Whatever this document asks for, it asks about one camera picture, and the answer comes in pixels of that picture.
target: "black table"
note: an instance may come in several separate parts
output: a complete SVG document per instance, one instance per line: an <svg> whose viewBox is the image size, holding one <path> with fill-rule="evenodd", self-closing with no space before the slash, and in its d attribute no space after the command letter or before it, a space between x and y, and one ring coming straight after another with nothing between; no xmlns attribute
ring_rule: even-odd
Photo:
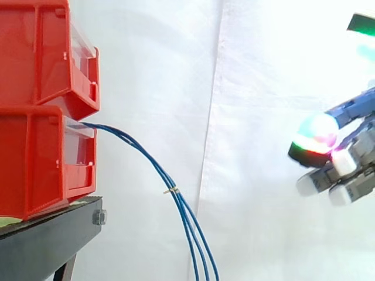
<svg viewBox="0 0 375 281"><path fill-rule="evenodd" d="M101 197L44 217L0 228L0 280L55 281L71 279L77 252L105 224Z"/></svg>

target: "blue cable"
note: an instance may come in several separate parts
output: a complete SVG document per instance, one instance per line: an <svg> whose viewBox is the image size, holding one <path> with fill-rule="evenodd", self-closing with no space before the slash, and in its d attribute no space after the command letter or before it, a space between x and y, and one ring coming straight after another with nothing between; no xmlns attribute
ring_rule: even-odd
<svg viewBox="0 0 375 281"><path fill-rule="evenodd" d="M158 164L158 162L134 138L132 138L131 136L129 136L125 132L123 132L121 130L118 130L116 128L112 128L110 126L97 125L97 124L88 124L88 123L83 123L83 124L86 125L86 126L89 126L91 128L103 129L103 130L105 130L107 132L110 132L110 133L114 134L115 136L119 137L120 139L122 139L127 144L131 145L133 148L136 148L137 150L139 150L153 164L154 168L156 169L156 171L158 172L158 174L161 176L162 180L164 181L164 183L166 184L166 186L168 187L168 189L171 190L172 188L176 187L176 184L171 179L171 177L163 170L163 168L160 167L160 165ZM206 260L204 258L204 253L202 251L202 248L199 245L199 241L196 238L195 232L193 230L193 227L192 227L192 225L191 225L191 223L189 221L189 218L188 218L188 216L186 214L186 211L185 211L185 208L184 208L184 206L186 206L187 203L186 203L185 199L183 199L183 197L182 197L182 195L180 193L176 193L175 194L175 192L171 192L171 195L173 197L173 200L175 201L175 204L176 204L176 206L177 206L177 208L179 210L179 213L180 213L180 216L181 216L181 219L182 219L182 222L183 222L185 234L186 234L187 241L188 241L189 248L190 248L190 253L192 255L193 267L194 267L194 272L195 272L196 280L199 281L199 273L198 273L198 269L197 269L195 253L194 253L194 249L193 249L193 245L192 245L192 241L191 241L191 238L190 238L190 234L189 234L188 228L189 228L189 230L190 230L190 232L192 234L194 242L195 242L195 244L196 244L196 246L198 248L198 251L200 253L200 256L202 258L202 263L203 263L204 272L205 272L205 275L206 275L206 280L208 281L209 280L209 273L208 273L207 263L206 263ZM188 208L188 211L190 212L190 215L193 214L192 210L190 208ZM195 224L197 225L197 220L196 220L195 217L193 217L193 220L194 220Z"/></svg>
<svg viewBox="0 0 375 281"><path fill-rule="evenodd" d="M154 168L156 168L156 171L159 173L159 175L162 177L163 181L165 182L165 184L168 186L168 189L171 189L173 187L176 187L176 184L175 182L172 180L172 178L170 177L170 175L168 175L164 170L163 168L160 167L159 163L133 138L131 137L129 134L117 129L117 128L113 128L113 127L110 127L110 126L107 126L107 125L95 125L96 128L100 128L100 129L104 129L108 132L111 132L113 133L114 135L116 135L117 137L121 138L123 141L125 141L127 144L131 145L132 147L136 148L137 150L139 150L142 154L144 154L153 164ZM194 215L194 212L192 211L192 209L190 208L190 206L187 204L186 200L183 198L182 194L179 193L177 194L177 199L180 203L180 205L182 206L182 208L179 210L183 211L183 214L180 214L181 216L184 216L186 222L187 222L187 225L193 235L193 239L196 243L196 246L199 250L199 253L200 253L200 256L202 258L202 262L203 262L203 267L204 267L204 272L205 272L205 275L206 275L206 280L209 280L209 275L208 275L208 269L207 269L207 264L206 264L206 260L204 258L204 254L203 254L203 251L196 239L196 236L195 236L195 233L193 232L193 228L191 226L191 223L186 215L186 212L185 212L185 209L183 206L185 206L190 214L190 216L193 218L193 221L195 223L195 226L197 227L198 229L198 232L201 236L201 239L203 241L203 244L204 244L204 247L206 248L206 251L207 251L207 254L209 256L209 259L211 261L211 264L212 264L212 267L213 267L213 270L214 270L214 274L215 274L215 278L217 281L219 281L219 272L217 270L217 267L216 267L216 264L215 264L215 261L214 261L214 258L213 258L213 255L211 253L211 250L208 246L208 243L206 241L206 238L204 237L204 234L203 234L203 231Z"/></svg>

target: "white backdrop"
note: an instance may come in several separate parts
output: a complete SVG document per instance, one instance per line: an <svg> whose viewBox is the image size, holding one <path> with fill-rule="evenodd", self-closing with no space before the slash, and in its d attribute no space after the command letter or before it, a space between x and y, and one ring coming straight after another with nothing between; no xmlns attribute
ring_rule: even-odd
<svg viewBox="0 0 375 281"><path fill-rule="evenodd" d="M129 132L172 175L223 281L375 279L373 196L340 209L327 194L300 198L306 171L287 158L305 116L364 89L345 32L359 5L344 2L71 0L101 52L90 120ZM100 132L108 224L73 281L194 280L164 189L138 152Z"/></svg>

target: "cable tie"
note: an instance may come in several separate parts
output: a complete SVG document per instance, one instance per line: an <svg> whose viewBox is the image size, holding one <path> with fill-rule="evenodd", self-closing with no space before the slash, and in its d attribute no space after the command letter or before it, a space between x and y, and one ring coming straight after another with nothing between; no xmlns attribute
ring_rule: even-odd
<svg viewBox="0 0 375 281"><path fill-rule="evenodd" d="M170 192L174 192L175 194L180 193L179 189L175 186L175 187L171 187L170 189L164 191L163 194L168 194Z"/></svg>

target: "red plastic drawer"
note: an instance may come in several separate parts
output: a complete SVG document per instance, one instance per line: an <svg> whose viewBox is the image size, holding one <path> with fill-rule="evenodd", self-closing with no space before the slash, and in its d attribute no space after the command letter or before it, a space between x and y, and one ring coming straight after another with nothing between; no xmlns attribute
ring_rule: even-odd
<svg viewBox="0 0 375 281"><path fill-rule="evenodd" d="M98 50L67 0L0 0L0 105L57 105L80 120L99 110Z"/></svg>
<svg viewBox="0 0 375 281"><path fill-rule="evenodd" d="M0 217L27 220L96 188L96 131L58 107L0 107Z"/></svg>

